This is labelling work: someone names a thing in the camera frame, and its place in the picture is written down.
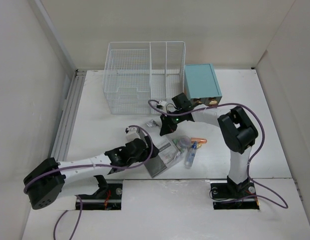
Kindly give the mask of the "grey white booklet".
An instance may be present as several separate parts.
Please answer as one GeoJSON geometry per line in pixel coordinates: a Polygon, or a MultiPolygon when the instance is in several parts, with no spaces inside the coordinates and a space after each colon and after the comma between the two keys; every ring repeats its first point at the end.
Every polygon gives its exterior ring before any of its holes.
{"type": "Polygon", "coordinates": [[[159,153],[145,163],[145,168],[152,179],[179,163],[182,156],[180,149],[169,137],[165,136],[163,140],[153,141],[153,143],[159,150],[159,153]]]}

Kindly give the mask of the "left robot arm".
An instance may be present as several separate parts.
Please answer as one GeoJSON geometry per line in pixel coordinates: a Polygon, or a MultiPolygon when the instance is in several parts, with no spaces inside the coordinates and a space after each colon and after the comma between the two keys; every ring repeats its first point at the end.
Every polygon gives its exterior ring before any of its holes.
{"type": "Polygon", "coordinates": [[[24,193],[32,209],[40,210],[63,196],[79,195],[102,198],[109,189],[103,169],[110,173],[122,172],[144,165],[159,154],[159,149],[149,136],[136,138],[124,146],[106,151],[99,156],[74,162],[58,162],[53,157],[45,159],[24,178],[24,193]],[[78,193],[72,183],[94,178],[88,191],[78,193]]]}

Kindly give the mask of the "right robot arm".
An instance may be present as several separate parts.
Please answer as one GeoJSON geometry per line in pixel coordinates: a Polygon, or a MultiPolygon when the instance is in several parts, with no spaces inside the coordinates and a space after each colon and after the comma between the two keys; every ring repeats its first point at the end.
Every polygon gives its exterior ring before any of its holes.
{"type": "Polygon", "coordinates": [[[227,176],[227,193],[232,197],[242,194],[249,184],[247,164],[258,131],[245,110],[235,106],[227,113],[204,104],[192,104],[184,93],[174,97],[176,110],[162,112],[160,135],[171,134],[183,121],[206,123],[220,128],[226,146],[230,150],[230,170],[227,176]]]}

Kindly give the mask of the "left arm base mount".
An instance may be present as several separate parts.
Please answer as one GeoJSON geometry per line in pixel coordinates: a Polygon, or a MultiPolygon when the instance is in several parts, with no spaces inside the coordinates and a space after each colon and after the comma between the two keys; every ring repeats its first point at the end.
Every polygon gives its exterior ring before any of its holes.
{"type": "Polygon", "coordinates": [[[82,181],[83,193],[79,195],[82,210],[119,211],[122,208],[123,181],[106,180],[96,175],[82,181]]]}

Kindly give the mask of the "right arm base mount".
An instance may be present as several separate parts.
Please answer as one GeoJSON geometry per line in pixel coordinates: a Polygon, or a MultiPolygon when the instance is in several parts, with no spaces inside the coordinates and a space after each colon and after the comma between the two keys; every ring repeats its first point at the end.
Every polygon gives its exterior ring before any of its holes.
{"type": "Polygon", "coordinates": [[[232,192],[227,182],[212,182],[210,187],[209,195],[213,200],[214,210],[259,210],[256,197],[243,199],[256,193],[255,186],[251,182],[239,192],[232,192]]]}

